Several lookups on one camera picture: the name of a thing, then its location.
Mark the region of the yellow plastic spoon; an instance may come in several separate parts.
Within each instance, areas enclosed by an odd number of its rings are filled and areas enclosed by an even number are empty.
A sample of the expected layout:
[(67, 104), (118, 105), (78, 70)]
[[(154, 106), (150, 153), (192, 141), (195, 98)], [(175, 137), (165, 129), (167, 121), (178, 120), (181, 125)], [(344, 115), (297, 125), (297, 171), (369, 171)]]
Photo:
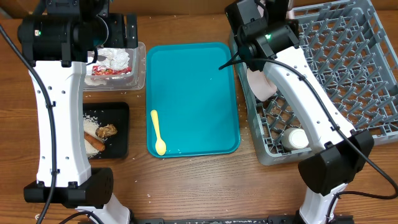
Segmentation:
[(154, 131), (156, 135), (155, 150), (158, 155), (163, 156), (167, 151), (167, 146), (164, 140), (161, 138), (160, 125), (159, 125), (159, 115), (156, 110), (150, 112), (152, 124), (154, 126)]

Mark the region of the pink bowl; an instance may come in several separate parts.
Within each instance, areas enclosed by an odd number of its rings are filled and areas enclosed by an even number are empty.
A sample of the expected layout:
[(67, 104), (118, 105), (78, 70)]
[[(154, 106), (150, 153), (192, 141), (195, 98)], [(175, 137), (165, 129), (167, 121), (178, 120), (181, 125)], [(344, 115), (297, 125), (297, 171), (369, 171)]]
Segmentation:
[(277, 87), (259, 70), (247, 69), (247, 80), (254, 96), (260, 101), (266, 101), (277, 92)]

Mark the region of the brown food scrap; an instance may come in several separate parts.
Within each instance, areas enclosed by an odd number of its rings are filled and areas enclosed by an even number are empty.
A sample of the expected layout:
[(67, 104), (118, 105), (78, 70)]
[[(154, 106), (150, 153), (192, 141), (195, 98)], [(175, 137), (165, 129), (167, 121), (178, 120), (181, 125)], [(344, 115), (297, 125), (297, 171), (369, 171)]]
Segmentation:
[(101, 139), (108, 138), (110, 136), (116, 135), (117, 133), (118, 130), (113, 124), (108, 124), (106, 126), (98, 127), (95, 131), (95, 134)]

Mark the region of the white paper cup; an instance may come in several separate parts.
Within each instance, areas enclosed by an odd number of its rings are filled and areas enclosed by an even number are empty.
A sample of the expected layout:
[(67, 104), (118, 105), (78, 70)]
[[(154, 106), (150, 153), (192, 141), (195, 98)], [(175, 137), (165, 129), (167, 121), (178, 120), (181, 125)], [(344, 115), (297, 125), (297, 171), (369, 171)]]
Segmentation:
[(309, 145), (305, 131), (300, 128), (286, 129), (283, 133), (281, 143), (288, 151), (305, 149)]

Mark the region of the white napkin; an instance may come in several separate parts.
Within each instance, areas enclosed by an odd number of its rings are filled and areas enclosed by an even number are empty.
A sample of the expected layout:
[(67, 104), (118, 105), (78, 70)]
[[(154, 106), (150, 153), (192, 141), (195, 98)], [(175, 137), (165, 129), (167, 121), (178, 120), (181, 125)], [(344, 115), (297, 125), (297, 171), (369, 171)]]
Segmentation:
[(131, 57), (125, 49), (102, 48), (98, 50), (98, 58), (94, 61), (94, 52), (88, 53), (88, 65), (86, 66), (85, 83), (88, 86), (106, 85), (108, 81), (123, 78), (125, 75), (92, 75), (95, 65), (105, 66), (115, 70), (131, 67), (129, 64)]

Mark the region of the white rice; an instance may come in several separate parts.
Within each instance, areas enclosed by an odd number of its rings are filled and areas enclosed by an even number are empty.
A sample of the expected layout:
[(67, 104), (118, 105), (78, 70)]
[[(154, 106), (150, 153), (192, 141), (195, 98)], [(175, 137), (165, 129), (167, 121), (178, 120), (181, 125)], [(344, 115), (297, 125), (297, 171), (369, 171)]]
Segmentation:
[[(85, 114), (83, 116), (83, 128), (86, 133), (93, 136), (95, 139), (103, 142), (103, 140), (95, 134), (96, 130), (99, 128), (97, 119), (98, 119), (97, 117)], [(100, 151), (94, 148), (87, 140), (85, 140), (85, 149), (86, 149), (86, 155), (89, 159), (95, 157), (97, 154), (100, 153)]]

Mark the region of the red snack wrapper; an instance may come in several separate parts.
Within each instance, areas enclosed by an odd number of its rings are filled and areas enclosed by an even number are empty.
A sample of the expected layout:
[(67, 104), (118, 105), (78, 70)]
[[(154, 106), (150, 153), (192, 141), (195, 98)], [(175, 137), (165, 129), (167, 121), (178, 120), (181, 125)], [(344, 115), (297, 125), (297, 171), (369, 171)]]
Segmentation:
[(93, 66), (92, 75), (123, 75), (126, 73), (130, 73), (132, 71), (131, 67), (126, 67), (121, 70), (115, 70), (112, 68), (108, 68), (105, 66), (95, 65)]

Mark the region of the white round plate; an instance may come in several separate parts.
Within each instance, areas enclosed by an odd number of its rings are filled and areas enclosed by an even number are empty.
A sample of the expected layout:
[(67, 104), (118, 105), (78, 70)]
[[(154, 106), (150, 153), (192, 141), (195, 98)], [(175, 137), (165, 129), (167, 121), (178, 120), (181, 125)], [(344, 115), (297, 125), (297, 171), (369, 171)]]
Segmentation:
[(294, 10), (293, 9), (287, 11), (286, 18), (287, 19), (295, 19), (295, 14), (294, 14)]

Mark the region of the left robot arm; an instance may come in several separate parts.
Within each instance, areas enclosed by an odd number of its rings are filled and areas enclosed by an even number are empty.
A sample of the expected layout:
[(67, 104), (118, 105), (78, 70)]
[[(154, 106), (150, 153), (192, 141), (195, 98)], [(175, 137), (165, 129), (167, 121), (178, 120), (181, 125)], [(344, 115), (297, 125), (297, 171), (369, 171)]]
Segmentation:
[(108, 1), (41, 1), (17, 37), (35, 90), (40, 139), (39, 168), (24, 200), (59, 203), (95, 223), (133, 223), (132, 211), (114, 195), (112, 170), (90, 165), (83, 129), (88, 53), (137, 45), (123, 15), (110, 13)]

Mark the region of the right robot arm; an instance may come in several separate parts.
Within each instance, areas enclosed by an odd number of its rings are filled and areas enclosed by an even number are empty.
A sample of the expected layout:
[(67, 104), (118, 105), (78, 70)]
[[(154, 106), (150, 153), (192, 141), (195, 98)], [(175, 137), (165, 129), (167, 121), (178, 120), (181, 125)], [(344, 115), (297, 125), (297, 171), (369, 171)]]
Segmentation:
[(299, 23), (288, 19), (287, 1), (235, 1), (225, 13), (238, 55), (282, 93), (302, 125), (311, 157), (298, 164), (307, 185), (295, 223), (352, 223), (333, 214), (337, 200), (366, 163), (374, 139), (336, 109), (311, 71), (299, 45)]

